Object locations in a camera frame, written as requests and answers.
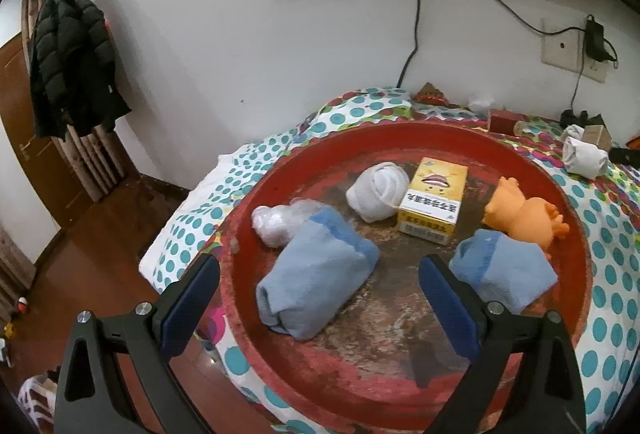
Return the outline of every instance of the puffer jacket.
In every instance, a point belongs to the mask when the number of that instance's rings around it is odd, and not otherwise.
[[[89,0],[44,0],[30,49],[37,137],[85,136],[130,112],[115,87],[114,51],[104,14]]]

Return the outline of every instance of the polka dot bedsheet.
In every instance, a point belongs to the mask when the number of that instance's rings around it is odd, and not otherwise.
[[[141,262],[140,271],[161,293],[179,279],[199,251],[220,245],[220,224],[279,157],[363,122],[438,120],[486,129],[486,122],[466,109],[412,103],[403,90],[367,88],[336,98],[302,124],[221,156],[218,166],[198,185],[167,223]],[[582,376],[588,432],[604,422],[631,372],[625,394],[640,378],[631,367],[638,342],[640,299],[640,173],[610,166],[596,182],[566,172],[561,161],[561,130],[555,122],[530,117],[522,137],[494,135],[546,170],[577,212],[591,251],[593,288],[587,326],[576,348]],[[208,310],[209,345],[220,354],[234,385],[265,416],[274,430],[295,434],[331,434],[304,417],[261,381],[247,363],[226,322],[222,307]]]

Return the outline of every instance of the red tray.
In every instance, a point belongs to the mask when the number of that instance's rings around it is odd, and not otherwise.
[[[395,218],[364,223],[344,197],[367,167],[394,161],[411,177],[424,156],[468,166],[460,217],[448,247],[396,231]],[[555,241],[550,250],[558,284],[527,312],[558,309],[575,346],[586,323],[590,256],[582,225],[558,185],[533,162],[480,131],[433,122],[393,122],[360,126],[294,150],[225,220],[222,299],[234,337],[261,379],[290,406],[337,432],[359,432],[356,426],[375,431],[425,429],[463,369],[447,369],[438,361],[442,356],[434,357],[434,342],[447,344],[446,337],[420,292],[417,265],[433,252],[448,261],[455,246],[473,235],[501,175],[516,177],[525,196],[557,205],[571,227],[568,237]],[[271,332],[260,322],[255,301],[255,287],[271,270],[278,251],[267,248],[255,234],[251,212],[258,205],[283,204],[294,197],[331,204],[381,252],[371,278],[335,321],[308,342]],[[519,356],[512,356],[488,412],[504,405],[518,363]]]

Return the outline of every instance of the wooden door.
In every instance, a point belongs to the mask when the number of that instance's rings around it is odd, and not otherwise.
[[[31,185],[58,224],[68,227],[92,201],[55,143],[50,138],[35,137],[21,34],[0,48],[0,118]]]

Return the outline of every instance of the curtain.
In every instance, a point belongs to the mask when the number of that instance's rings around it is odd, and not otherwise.
[[[27,69],[30,67],[29,46],[33,27],[44,0],[22,0],[22,48]],[[73,126],[67,126],[65,140],[52,138],[62,158],[78,177],[82,187],[95,202],[109,194],[126,176],[124,163],[118,156],[118,139],[101,125],[87,137],[79,137]]]
[[[36,268],[0,227],[0,326],[11,321],[20,297],[31,287]]]

